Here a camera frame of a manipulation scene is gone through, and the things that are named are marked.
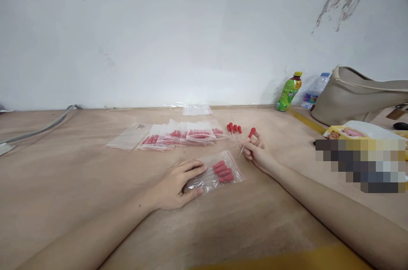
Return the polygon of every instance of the pixelated area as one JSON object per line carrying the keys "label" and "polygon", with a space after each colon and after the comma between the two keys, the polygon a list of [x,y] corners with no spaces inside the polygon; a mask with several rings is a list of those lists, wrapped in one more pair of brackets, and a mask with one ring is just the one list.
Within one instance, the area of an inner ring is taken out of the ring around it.
{"label": "pixelated area", "polygon": [[316,161],[330,164],[365,193],[405,193],[405,140],[316,140]]}

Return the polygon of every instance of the yellow tape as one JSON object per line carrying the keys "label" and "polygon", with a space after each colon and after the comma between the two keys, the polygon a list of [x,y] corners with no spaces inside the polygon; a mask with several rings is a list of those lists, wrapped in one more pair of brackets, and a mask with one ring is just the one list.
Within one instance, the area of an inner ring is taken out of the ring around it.
{"label": "yellow tape", "polygon": [[193,268],[194,270],[302,269],[372,270],[374,269],[345,244],[325,246],[313,251],[269,256],[261,259],[231,261]]}
{"label": "yellow tape", "polygon": [[316,122],[310,120],[309,118],[303,116],[302,114],[296,111],[293,111],[291,109],[289,109],[287,112],[289,112],[289,114],[291,114],[293,117],[295,117],[297,120],[299,120],[303,124],[307,125],[312,130],[318,132],[320,135],[323,135],[324,132],[326,132],[326,129],[323,126],[321,126],[320,124],[317,124]]}

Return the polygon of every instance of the forearm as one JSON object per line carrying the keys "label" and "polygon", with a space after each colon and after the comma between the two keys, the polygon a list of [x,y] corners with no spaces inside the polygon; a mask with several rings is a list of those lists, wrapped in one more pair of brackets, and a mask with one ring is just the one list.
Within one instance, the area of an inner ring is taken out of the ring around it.
{"label": "forearm", "polygon": [[408,233],[344,195],[271,160],[267,173],[378,269],[408,269]]}
{"label": "forearm", "polygon": [[154,195],[146,191],[134,196],[57,239],[18,270],[94,270],[155,209]]}

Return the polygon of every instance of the cable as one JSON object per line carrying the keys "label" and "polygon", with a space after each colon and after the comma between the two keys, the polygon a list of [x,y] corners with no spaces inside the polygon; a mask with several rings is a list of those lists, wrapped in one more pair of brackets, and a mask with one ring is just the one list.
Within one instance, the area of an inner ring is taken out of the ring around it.
{"label": "cable", "polygon": [[28,137],[31,137],[31,136],[40,134],[40,133],[42,133],[42,132],[45,132],[46,130],[49,130],[50,128],[53,128],[54,126],[60,124],[60,123],[65,119],[65,117],[67,116],[67,114],[69,113],[69,111],[70,111],[71,109],[73,109],[73,108],[82,109],[82,108],[79,107],[77,104],[70,105],[70,106],[67,107],[65,113],[63,113],[60,118],[58,118],[57,120],[55,120],[55,121],[54,121],[53,123],[51,123],[49,126],[46,126],[45,128],[42,128],[41,130],[37,130],[37,131],[31,132],[31,133],[28,133],[28,134],[24,134],[24,135],[21,135],[21,136],[17,136],[17,137],[13,137],[13,138],[9,138],[9,139],[3,140],[3,141],[0,142],[0,145],[3,144],[3,143],[14,142],[14,141],[17,141],[17,140],[20,140],[20,139],[28,138]]}

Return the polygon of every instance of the bag handle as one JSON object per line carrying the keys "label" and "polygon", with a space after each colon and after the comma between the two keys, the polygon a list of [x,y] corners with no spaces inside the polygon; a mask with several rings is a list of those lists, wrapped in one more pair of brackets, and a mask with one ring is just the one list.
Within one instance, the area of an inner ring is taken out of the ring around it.
{"label": "bag handle", "polygon": [[379,88],[379,87],[364,86],[364,85],[360,85],[360,84],[349,83],[349,82],[343,81],[339,77],[335,78],[335,81],[340,81],[343,84],[350,85],[350,86],[353,86],[353,87],[359,87],[359,88],[374,89],[374,90],[378,90],[378,91],[407,92],[408,93],[408,89],[390,89],[390,88]]}

